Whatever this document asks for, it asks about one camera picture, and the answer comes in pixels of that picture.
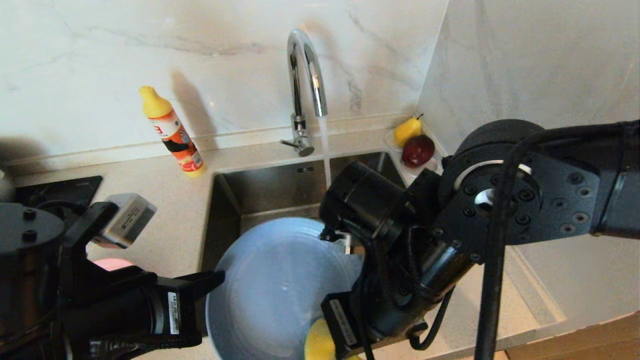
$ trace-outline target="red apple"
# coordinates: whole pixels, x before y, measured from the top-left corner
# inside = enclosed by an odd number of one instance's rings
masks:
[[[426,135],[410,138],[402,149],[402,162],[410,168],[417,168],[433,157],[436,145]]]

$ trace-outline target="robotic arm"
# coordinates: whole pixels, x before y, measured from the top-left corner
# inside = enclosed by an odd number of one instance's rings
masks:
[[[495,350],[505,245],[580,234],[640,238],[640,120],[545,131],[523,120],[476,129],[442,176],[403,191],[359,163],[325,195],[323,239],[365,248],[359,280],[323,302],[339,358],[435,337],[458,280],[485,263],[477,359]],[[442,302],[426,340],[424,314]]]
[[[44,209],[0,204],[0,357],[130,359],[160,348],[202,342],[195,301],[224,272],[168,279],[137,266],[107,271],[89,261],[89,241],[127,247],[156,209],[137,194],[84,208],[65,229]]]

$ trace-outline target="yellow bottle cap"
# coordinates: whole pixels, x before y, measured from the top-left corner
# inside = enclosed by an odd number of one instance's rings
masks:
[[[153,86],[143,86],[138,91],[144,101],[142,111],[148,118],[163,117],[173,110],[171,103],[160,97]]]

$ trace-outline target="pink object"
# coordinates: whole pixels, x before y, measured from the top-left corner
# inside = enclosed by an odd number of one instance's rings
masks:
[[[120,268],[133,265],[133,263],[128,260],[118,258],[100,259],[95,260],[93,263],[108,271],[118,270]]]

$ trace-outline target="water stream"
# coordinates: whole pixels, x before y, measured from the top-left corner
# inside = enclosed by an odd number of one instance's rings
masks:
[[[318,126],[320,127],[322,153],[324,156],[324,179],[326,181],[326,188],[329,189],[329,186],[331,186],[331,168],[329,166],[329,134],[326,130],[326,117],[321,116],[318,118]]]

